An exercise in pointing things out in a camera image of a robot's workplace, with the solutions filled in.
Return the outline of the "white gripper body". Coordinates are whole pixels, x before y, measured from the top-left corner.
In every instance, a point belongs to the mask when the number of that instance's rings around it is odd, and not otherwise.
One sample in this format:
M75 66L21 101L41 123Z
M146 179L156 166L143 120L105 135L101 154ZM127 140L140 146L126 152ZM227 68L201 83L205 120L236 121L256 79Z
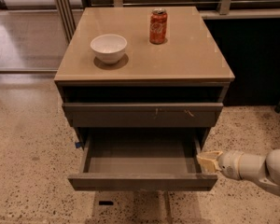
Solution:
M218 158L218 165L221 169L221 173L227 178L240 180L239 163L243 155L244 152L238 150L224 152Z

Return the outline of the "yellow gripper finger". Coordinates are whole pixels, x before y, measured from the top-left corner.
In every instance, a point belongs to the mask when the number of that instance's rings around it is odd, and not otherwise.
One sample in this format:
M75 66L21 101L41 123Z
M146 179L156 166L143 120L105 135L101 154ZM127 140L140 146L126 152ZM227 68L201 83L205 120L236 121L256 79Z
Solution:
M210 161L214 162L217 161L222 154L223 154L222 151L201 152L197 155L197 160L199 163L210 162Z
M215 173L216 171L220 170L220 167L215 161L198 160L198 163L200 164L202 169L207 173Z

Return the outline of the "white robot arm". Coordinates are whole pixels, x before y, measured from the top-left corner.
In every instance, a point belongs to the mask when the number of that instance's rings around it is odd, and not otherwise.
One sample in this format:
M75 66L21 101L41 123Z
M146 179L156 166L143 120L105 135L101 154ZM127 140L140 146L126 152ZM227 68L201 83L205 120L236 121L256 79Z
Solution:
M201 152L198 163L208 173L220 171L234 180L247 180L280 197L280 149L260 156L239 150Z

